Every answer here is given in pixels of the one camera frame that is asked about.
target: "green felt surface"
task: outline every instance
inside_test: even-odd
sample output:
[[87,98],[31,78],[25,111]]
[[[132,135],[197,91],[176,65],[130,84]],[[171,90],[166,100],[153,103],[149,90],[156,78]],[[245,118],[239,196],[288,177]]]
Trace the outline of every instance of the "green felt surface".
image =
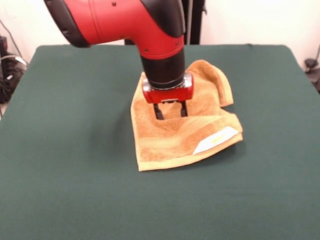
[[320,239],[320,96],[292,52],[218,45],[185,55],[226,74],[244,141],[138,172],[136,48],[38,48],[0,122],[0,239]]

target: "black cable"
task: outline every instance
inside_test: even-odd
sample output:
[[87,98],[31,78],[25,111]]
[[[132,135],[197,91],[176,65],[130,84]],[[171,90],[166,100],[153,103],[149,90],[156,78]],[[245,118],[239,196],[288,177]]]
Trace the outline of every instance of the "black cable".
[[320,77],[319,77],[318,80],[314,83],[314,86],[317,87],[318,83],[320,83]]
[[11,32],[10,32],[9,29],[6,27],[6,25],[2,22],[1,19],[0,19],[0,24],[1,24],[1,25],[3,26],[3,28],[8,32],[8,34],[10,35],[10,38],[11,38],[11,40],[12,40],[12,42],[13,42],[16,50],[18,51],[20,57],[22,57],[22,54],[21,54],[21,52],[20,52],[20,50],[19,50],[19,48],[18,48],[18,46],[17,46],[17,44],[16,44],[16,42],[15,42],[15,40],[14,40],[14,38],[13,38]]
[[320,55],[320,44],[319,44],[319,48],[318,48],[318,52],[316,54],[315,60],[317,61]]

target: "towel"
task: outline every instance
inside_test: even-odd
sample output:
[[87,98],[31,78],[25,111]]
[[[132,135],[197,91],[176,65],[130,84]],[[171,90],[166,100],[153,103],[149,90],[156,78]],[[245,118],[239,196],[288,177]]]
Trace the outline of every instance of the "towel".
[[156,119],[142,91],[142,72],[131,103],[131,120],[138,171],[154,171],[195,164],[243,140],[243,128],[234,113],[221,107],[234,103],[225,74],[205,60],[187,69],[194,78],[194,93],[181,104],[161,103],[164,120]]

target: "cable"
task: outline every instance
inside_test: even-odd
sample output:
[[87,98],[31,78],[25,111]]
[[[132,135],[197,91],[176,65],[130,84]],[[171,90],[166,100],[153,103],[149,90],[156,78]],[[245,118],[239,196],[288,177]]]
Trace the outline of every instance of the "cable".
[[320,77],[319,77],[318,80],[314,83],[314,86],[317,87],[318,83],[320,83]]
[[14,40],[14,38],[13,38],[11,32],[10,32],[9,29],[6,27],[6,25],[2,22],[1,19],[0,19],[0,24],[1,24],[1,25],[3,26],[3,28],[8,32],[8,34],[10,35],[10,38],[11,38],[11,40],[12,40],[12,42],[13,42],[16,50],[18,51],[19,55],[22,57],[22,54],[21,54],[21,52],[20,52],[20,50],[19,50],[19,48],[18,48],[18,46],[17,46],[17,44],[16,44],[16,42],[15,42],[15,40]]
[[25,60],[22,59],[22,57],[19,57],[18,55],[6,55],[0,58],[0,61],[5,60],[5,59],[15,59],[18,62],[22,63],[26,67],[28,67],[29,63]]
[[316,54],[315,60],[318,60],[319,55],[320,55],[320,44],[319,44],[319,47],[318,47],[318,52]]

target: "folded towel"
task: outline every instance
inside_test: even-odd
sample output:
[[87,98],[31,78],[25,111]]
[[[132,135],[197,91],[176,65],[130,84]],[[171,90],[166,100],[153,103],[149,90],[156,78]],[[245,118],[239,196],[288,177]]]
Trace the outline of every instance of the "folded towel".
[[164,120],[156,119],[153,105],[146,102],[141,74],[131,104],[140,172],[194,164],[243,140],[238,117],[221,108],[234,103],[225,74],[205,60],[195,61],[186,72],[194,77],[193,99],[186,101],[188,116],[181,117],[178,102],[159,104]]

